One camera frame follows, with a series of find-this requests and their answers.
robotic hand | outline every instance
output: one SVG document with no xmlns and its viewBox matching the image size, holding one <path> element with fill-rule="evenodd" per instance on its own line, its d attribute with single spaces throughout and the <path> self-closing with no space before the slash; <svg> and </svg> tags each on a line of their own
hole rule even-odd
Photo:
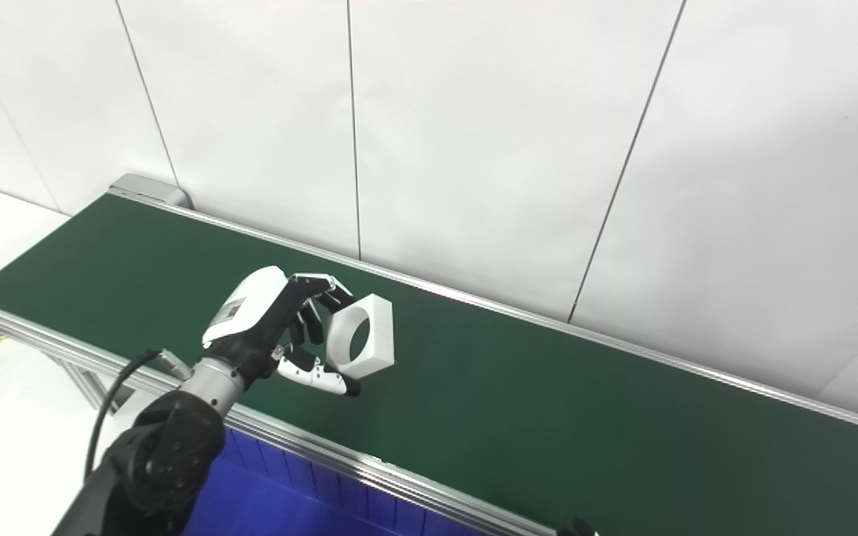
<svg viewBox="0 0 858 536">
<path fill-rule="evenodd" d="M 203 336 L 204 352 L 191 376 L 163 394 L 118 436 L 71 503 L 54 536 L 176 535 L 184 529 L 211 462 L 224 447 L 223 419 L 245 390 L 276 371 L 289 380 L 357 396 L 360 384 L 321 363 L 299 344 L 323 342 L 314 302 L 331 313 L 353 303 L 331 275 L 295 274 L 276 266 L 243 279 Z M 290 343 L 279 345 L 285 331 Z M 121 383 L 149 350 L 129 364 Z M 110 390 L 113 396 L 115 387 Z M 96 424 L 95 434 L 100 429 Z"/>
</svg>

circular hole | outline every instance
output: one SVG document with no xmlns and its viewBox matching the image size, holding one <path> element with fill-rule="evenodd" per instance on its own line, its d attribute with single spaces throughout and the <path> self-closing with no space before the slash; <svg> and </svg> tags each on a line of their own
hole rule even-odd
<svg viewBox="0 0 858 536">
<path fill-rule="evenodd" d="M 355 360 L 366 346 L 366 341 L 369 338 L 369 319 L 365 319 L 360 327 L 353 332 L 353 339 L 350 340 L 350 360 Z"/>
</svg>

black fingertip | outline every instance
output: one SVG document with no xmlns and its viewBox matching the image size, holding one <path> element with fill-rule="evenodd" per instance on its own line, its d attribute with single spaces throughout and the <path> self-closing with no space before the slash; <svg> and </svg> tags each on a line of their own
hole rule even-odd
<svg viewBox="0 0 858 536">
<path fill-rule="evenodd" d="M 340 309 L 343 309 L 343 306 L 340 305 L 340 301 L 338 301 L 338 299 L 334 298 L 333 296 L 330 296 L 330 294 L 327 292 L 324 292 L 317 296 L 317 302 L 320 302 L 323 307 L 326 307 L 326 310 L 329 311 L 330 314 L 336 313 L 337 311 L 340 311 Z"/>
<path fill-rule="evenodd" d="M 576 517 L 572 525 L 575 525 L 575 530 L 579 536 L 595 536 L 595 529 L 582 518 Z"/>
<path fill-rule="evenodd" d="M 346 374 L 343 375 L 343 383 L 346 384 L 346 396 L 347 397 L 358 397 L 360 396 L 360 391 L 362 391 L 363 386 L 360 384 L 360 381 L 354 380 Z"/>
</svg>

white table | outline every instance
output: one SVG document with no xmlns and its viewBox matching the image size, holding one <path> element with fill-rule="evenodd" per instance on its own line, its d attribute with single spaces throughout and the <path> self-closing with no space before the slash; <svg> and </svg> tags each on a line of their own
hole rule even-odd
<svg viewBox="0 0 858 536">
<path fill-rule="evenodd" d="M 0 194 L 0 268 L 68 217 Z M 99 453 L 130 426 L 150 395 L 105 420 Z M 51 534 L 81 487 L 96 411 L 48 357 L 0 342 L 0 536 Z"/>
</svg>

